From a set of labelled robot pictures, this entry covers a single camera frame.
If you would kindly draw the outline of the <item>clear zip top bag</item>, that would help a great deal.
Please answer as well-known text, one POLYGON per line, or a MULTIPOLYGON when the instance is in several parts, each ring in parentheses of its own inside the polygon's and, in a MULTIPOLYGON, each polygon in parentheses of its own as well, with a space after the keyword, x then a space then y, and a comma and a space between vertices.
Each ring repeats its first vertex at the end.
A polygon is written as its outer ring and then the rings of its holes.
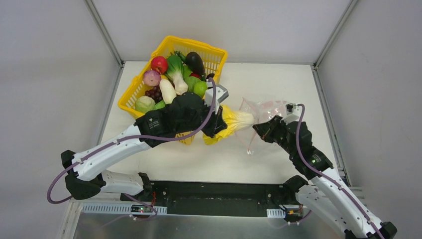
MULTIPOLYGON (((259 124, 271 120, 276 115, 285 117, 287 115, 286 105, 288 103, 285 100, 269 100, 257 97, 253 99, 243 98, 239 110, 252 114, 252 123, 259 124)), ((258 136, 252 126, 245 127, 235 132, 234 135, 242 146, 245 147, 248 156, 257 155, 269 147, 269 144, 260 139, 260 136, 258 136)))

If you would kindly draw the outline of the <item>green white bok choy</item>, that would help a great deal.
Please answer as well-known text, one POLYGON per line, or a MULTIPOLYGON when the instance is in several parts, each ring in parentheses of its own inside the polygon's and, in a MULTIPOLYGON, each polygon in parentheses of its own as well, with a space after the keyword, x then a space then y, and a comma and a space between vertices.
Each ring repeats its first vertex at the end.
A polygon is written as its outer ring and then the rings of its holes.
POLYGON ((174 86, 177 95, 182 95, 188 91, 188 85, 184 81, 184 66, 183 61, 177 55, 170 55, 167 58, 168 68, 165 73, 166 77, 170 79, 174 86))

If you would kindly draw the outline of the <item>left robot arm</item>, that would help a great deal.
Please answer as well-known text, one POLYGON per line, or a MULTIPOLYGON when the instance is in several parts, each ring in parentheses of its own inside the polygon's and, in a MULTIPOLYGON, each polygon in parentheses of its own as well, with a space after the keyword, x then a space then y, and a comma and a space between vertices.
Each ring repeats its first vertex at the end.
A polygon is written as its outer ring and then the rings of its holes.
POLYGON ((108 168, 136 153, 174 141, 180 133, 201 130, 206 136, 215 136, 227 127, 219 106, 227 97, 228 92, 220 88, 216 97, 211 89, 207 90, 205 100, 194 93, 184 93, 165 107, 148 111, 121 134, 92 149, 80 153, 64 151, 62 164, 70 167, 65 176, 67 190, 76 200, 99 193, 121 193, 147 201, 152 194, 147 174, 122 174, 108 168))

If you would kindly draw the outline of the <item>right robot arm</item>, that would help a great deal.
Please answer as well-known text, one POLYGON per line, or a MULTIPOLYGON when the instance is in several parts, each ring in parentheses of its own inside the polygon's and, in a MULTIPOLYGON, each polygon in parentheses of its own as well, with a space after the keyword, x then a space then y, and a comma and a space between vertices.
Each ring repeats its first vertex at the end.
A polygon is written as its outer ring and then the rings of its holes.
POLYGON ((341 179, 333 163, 312 142, 301 120, 286 123, 281 116, 253 125, 267 143, 279 145, 299 171, 281 186, 280 206, 303 205, 345 239, 392 239, 397 228, 375 216, 341 179))

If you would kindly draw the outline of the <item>yellow napa cabbage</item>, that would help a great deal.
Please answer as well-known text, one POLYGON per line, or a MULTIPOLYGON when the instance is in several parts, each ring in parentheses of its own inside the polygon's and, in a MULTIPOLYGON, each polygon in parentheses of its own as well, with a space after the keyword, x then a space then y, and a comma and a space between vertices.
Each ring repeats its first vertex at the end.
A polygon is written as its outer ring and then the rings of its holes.
POLYGON ((252 113, 234 111, 226 105, 222 105, 222 119, 227 125, 227 128, 216 133, 214 137, 209 137, 203 134, 203 141, 206 145, 216 144, 222 139, 233 135, 236 131, 252 127, 255 123, 255 118, 252 113))

